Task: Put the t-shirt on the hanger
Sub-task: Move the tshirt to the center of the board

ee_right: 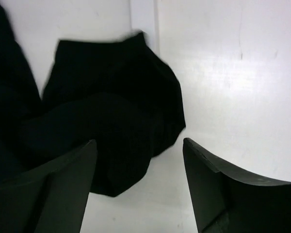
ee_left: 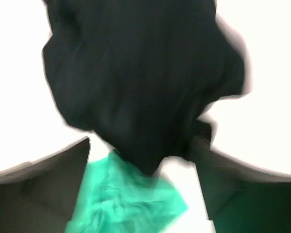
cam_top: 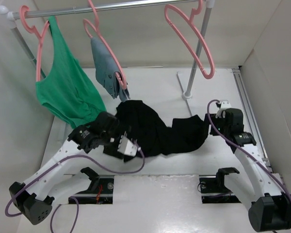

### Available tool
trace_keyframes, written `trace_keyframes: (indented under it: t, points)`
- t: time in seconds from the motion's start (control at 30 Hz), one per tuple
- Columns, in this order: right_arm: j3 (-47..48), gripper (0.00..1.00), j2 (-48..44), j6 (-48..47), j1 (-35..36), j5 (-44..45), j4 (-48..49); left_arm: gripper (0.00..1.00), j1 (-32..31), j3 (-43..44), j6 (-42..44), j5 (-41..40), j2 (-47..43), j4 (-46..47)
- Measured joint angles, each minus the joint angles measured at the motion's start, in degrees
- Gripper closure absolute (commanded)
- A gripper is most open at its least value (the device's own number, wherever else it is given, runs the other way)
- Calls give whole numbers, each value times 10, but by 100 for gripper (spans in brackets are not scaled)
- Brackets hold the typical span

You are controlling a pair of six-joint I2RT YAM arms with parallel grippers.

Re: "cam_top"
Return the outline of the black t shirt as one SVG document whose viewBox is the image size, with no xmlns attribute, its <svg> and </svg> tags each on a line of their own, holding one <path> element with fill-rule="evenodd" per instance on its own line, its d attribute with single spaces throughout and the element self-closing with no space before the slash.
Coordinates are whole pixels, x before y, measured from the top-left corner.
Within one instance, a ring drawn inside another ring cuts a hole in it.
<svg viewBox="0 0 291 233">
<path fill-rule="evenodd" d="M 174 118 L 172 126 L 168 127 L 158 113 L 141 100 L 120 103 L 115 117 L 130 126 L 127 137 L 137 141 L 146 157 L 192 152 L 208 137 L 206 124 L 198 115 Z"/>
</svg>

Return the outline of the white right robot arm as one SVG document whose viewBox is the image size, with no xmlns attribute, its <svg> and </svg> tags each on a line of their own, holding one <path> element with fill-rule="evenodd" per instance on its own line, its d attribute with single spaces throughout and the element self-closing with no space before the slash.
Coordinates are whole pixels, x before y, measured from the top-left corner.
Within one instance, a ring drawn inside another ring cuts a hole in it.
<svg viewBox="0 0 291 233">
<path fill-rule="evenodd" d="M 214 179 L 220 191 L 229 189 L 246 207 L 256 232 L 291 229 L 291 194 L 265 165 L 253 135 L 244 131 L 243 113 L 220 101 L 216 114 L 207 113 L 206 134 L 221 136 L 240 161 L 250 182 L 234 167 L 221 168 Z"/>
</svg>

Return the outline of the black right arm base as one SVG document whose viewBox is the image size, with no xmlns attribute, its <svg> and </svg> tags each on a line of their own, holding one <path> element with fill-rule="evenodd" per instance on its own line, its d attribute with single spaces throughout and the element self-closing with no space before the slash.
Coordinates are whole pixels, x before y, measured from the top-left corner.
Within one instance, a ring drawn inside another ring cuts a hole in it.
<svg viewBox="0 0 291 233">
<path fill-rule="evenodd" d="M 225 187 L 225 176 L 240 172 L 234 167 L 220 168 L 215 175 L 200 175 L 197 190 L 203 204 L 240 203 L 235 194 Z"/>
</svg>

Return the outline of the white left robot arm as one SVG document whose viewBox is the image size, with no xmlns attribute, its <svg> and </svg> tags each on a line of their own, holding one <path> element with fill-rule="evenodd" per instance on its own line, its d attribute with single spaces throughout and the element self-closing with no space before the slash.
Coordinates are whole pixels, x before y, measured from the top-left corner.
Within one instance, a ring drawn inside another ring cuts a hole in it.
<svg viewBox="0 0 291 233">
<path fill-rule="evenodd" d="M 137 148 L 127 138 L 130 131 L 127 123 L 107 112 L 78 126 L 35 174 L 9 187 L 13 204 L 32 225 L 37 225 L 48 217 L 58 200 L 96 191 L 99 175 L 89 167 L 88 153 L 99 146 L 110 146 L 123 155 L 135 156 Z"/>
</svg>

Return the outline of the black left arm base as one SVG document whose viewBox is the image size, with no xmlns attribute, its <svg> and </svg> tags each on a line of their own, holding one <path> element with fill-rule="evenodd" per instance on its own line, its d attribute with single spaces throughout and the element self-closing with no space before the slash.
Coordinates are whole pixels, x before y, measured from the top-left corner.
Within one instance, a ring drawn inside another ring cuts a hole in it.
<svg viewBox="0 0 291 233">
<path fill-rule="evenodd" d="M 87 189 L 75 194 L 73 197 L 79 204 L 112 204 L 114 190 L 114 176 L 99 175 L 91 168 L 81 170 L 90 181 Z"/>
</svg>

